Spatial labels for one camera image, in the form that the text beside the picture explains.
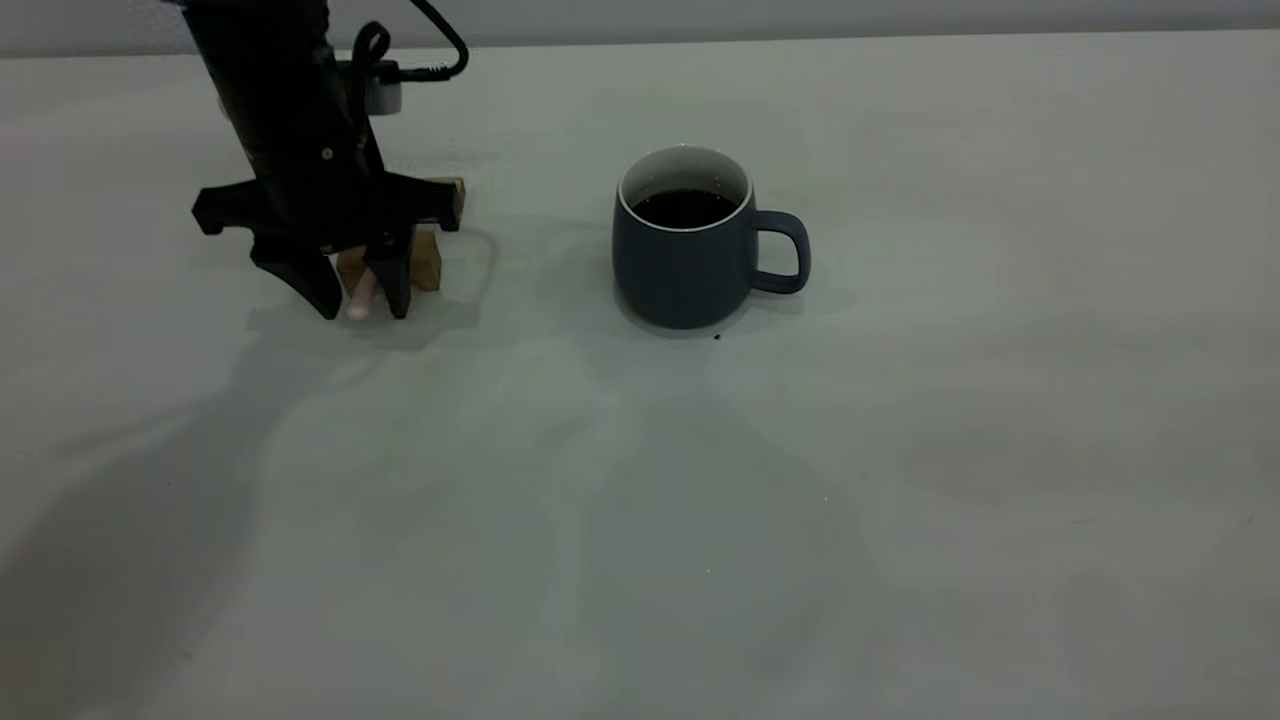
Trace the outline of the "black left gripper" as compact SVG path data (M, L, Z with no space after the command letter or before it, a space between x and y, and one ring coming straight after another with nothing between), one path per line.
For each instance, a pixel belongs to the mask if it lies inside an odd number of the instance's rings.
M325 44L300 49L280 41L201 51L253 178L201 190L192 209L198 228L283 238L255 238L252 264L328 320L340 310L343 288L319 249L348 249L388 231L369 242L364 263L390 314L404 319L413 228L401 227L457 231L465 206L457 183L397 174L381 160L369 118L420 78L419 69L403 70L383 53L374 44L339 60Z

